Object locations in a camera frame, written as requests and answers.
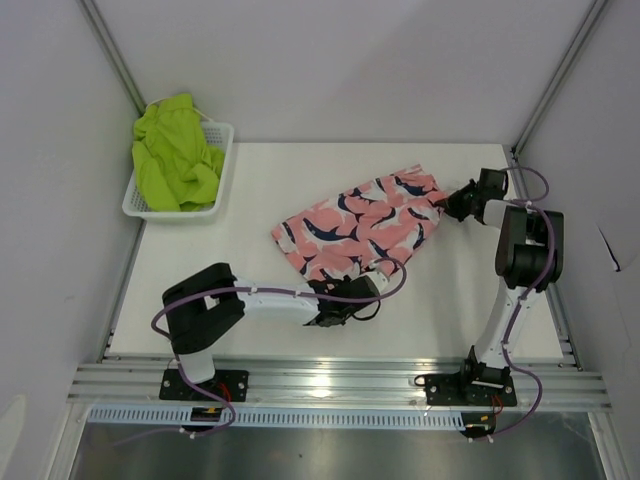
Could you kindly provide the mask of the pink shark print shorts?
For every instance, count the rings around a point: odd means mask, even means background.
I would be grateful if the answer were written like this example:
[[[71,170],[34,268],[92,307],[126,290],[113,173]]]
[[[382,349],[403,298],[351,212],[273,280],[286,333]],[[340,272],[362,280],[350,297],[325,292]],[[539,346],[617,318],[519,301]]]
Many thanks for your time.
[[[271,236],[307,280],[354,278],[381,262],[387,275],[436,230],[447,197],[433,175],[414,165],[320,201],[277,224]]]

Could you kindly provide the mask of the aluminium mounting rail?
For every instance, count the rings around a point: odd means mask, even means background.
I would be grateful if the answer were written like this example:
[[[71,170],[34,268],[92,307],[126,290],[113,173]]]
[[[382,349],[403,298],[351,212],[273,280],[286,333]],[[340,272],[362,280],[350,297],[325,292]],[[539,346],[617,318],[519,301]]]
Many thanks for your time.
[[[246,403],[255,407],[371,408],[407,410],[424,403],[414,384],[420,374],[457,370],[430,359],[357,361],[354,359],[228,358],[220,369],[249,373]],[[167,359],[113,359],[78,366],[69,388],[70,403],[157,404]],[[601,374],[575,364],[532,365],[543,385],[542,412],[608,412],[612,408]]]

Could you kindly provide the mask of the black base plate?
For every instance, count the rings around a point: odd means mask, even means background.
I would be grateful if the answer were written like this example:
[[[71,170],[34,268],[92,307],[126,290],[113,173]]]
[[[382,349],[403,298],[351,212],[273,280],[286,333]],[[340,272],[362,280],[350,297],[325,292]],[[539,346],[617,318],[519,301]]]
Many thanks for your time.
[[[215,376],[199,384],[209,393],[229,402],[245,402],[249,386],[249,372],[246,370],[217,370]],[[178,369],[164,371],[160,384],[159,398],[167,401],[209,401],[210,397],[189,387]]]
[[[413,384],[424,390],[430,406],[515,407],[518,403],[510,376],[497,383],[489,383],[468,380],[459,372],[422,374],[413,379]]]

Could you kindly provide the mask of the aluminium frame post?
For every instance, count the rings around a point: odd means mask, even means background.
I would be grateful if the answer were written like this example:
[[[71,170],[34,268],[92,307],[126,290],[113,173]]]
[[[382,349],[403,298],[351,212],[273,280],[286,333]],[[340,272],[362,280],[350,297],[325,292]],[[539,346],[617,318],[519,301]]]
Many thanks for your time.
[[[515,161],[541,126],[612,4],[613,1],[609,0],[595,0],[589,3],[586,13],[572,34],[533,110],[511,146],[511,157]]]
[[[89,25],[107,62],[120,82],[126,97],[139,116],[146,109],[144,97],[131,73],[117,41],[104,19],[98,3],[94,0],[78,0],[77,5]]]

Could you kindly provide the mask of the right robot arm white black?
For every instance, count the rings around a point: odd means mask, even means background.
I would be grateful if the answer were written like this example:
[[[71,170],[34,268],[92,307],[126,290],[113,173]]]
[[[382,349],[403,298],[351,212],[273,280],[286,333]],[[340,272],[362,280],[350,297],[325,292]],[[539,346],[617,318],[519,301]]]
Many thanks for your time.
[[[456,380],[458,395],[472,404],[481,402],[492,389],[507,388],[511,355],[525,320],[564,266],[564,214],[541,209],[534,200],[508,200],[508,189],[507,169],[483,168],[477,180],[436,203],[451,218],[472,217],[499,230],[496,300]]]

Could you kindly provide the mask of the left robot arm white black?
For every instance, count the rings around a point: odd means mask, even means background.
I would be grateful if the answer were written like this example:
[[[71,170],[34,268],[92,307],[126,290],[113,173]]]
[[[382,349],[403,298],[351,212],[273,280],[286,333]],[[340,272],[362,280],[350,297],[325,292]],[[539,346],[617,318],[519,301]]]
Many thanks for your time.
[[[303,326],[343,325],[379,301],[389,278],[378,269],[352,279],[310,280],[296,288],[260,286],[216,263],[162,294],[172,351],[184,374],[182,388],[197,400],[216,390],[213,345],[240,320],[294,322]]]

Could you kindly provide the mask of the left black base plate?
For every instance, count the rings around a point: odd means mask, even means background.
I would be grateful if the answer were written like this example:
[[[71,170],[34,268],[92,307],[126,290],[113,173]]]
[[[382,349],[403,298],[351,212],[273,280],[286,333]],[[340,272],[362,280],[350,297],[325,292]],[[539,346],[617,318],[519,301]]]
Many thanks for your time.
[[[229,402],[245,402],[249,386],[249,372],[246,370],[217,370],[215,376],[199,384],[209,393]],[[159,398],[167,401],[209,401],[210,397],[189,387],[178,369],[164,371],[160,384]]]

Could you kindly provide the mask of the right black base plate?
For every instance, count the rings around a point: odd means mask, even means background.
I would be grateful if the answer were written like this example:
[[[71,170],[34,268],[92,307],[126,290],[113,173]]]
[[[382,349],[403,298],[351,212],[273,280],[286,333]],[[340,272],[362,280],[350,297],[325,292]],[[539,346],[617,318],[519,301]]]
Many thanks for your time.
[[[510,376],[497,383],[489,383],[468,380],[459,372],[422,374],[413,379],[413,384],[424,390],[430,406],[515,407],[518,403]]]

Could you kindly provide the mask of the lime green shorts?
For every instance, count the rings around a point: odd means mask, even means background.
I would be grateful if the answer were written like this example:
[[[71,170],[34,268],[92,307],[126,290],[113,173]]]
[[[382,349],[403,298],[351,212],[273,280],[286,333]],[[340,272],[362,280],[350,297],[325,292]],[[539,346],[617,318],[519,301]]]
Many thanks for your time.
[[[202,117],[189,93],[147,106],[134,122],[136,186],[155,212],[194,212],[212,206],[225,152],[207,142]]]

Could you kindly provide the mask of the right aluminium frame post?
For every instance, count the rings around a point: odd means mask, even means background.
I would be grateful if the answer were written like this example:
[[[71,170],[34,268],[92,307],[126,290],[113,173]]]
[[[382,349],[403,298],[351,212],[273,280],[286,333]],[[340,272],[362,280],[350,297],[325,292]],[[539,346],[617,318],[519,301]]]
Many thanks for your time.
[[[541,126],[612,4],[613,1],[609,0],[595,0],[589,3],[586,13],[572,34],[533,110],[511,146],[511,157],[515,161]]]

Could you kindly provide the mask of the left aluminium frame post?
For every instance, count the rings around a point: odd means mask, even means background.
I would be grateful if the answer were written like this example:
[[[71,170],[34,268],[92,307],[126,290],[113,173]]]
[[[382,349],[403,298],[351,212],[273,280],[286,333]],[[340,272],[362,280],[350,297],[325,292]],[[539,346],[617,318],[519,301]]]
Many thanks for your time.
[[[94,0],[78,0],[77,5],[89,25],[107,62],[120,82],[126,97],[139,116],[146,109],[144,97],[131,73],[117,41],[104,19],[98,3]]]

